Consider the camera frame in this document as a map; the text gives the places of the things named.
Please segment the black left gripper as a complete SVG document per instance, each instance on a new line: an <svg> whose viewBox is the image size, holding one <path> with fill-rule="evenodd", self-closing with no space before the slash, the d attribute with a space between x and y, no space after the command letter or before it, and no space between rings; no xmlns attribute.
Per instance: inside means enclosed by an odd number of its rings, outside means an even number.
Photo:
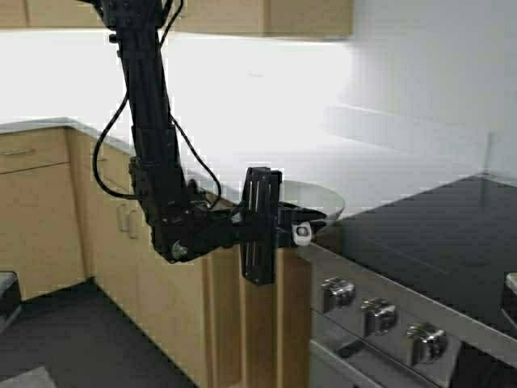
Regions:
<svg viewBox="0 0 517 388"><path fill-rule="evenodd" d="M326 214L298 205L280 202L282 173L269 167L250 167L239 204L239 249L242 276L254 285L270 285L275 281L275 249L307 247L313 239L308 221L321 220ZM278 227L280 221L304 221Z"/></svg>

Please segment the robot base right corner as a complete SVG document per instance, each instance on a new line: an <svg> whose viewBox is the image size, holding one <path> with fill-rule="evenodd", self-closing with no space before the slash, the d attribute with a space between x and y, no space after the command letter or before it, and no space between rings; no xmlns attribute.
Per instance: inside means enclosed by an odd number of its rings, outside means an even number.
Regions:
<svg viewBox="0 0 517 388"><path fill-rule="evenodd" d="M516 272L506 274L502 292L502 312L513 327L516 327L516 276Z"/></svg>

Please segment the robot base left corner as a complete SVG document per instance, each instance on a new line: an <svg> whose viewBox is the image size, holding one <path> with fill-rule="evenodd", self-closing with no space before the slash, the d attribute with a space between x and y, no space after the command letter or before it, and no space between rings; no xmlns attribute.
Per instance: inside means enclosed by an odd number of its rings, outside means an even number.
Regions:
<svg viewBox="0 0 517 388"><path fill-rule="evenodd" d="M1 332L12 324L21 308L21 291L17 274L1 271Z"/></svg>

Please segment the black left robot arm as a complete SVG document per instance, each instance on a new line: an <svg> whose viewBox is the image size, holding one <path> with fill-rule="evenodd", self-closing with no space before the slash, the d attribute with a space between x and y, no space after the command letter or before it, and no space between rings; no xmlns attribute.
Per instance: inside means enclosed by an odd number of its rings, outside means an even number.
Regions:
<svg viewBox="0 0 517 388"><path fill-rule="evenodd" d="M163 1L94 1L109 40L118 47L126 85L123 108L132 114L132 192L150 228L154 250L168 263L188 263L219 248L239 246L245 279L275 281L281 247L309 243L326 215L280 199L283 176L268 167L246 172L238 205L221 209L186 179L179 139L185 132L170 111L161 46L181 9Z"/></svg>

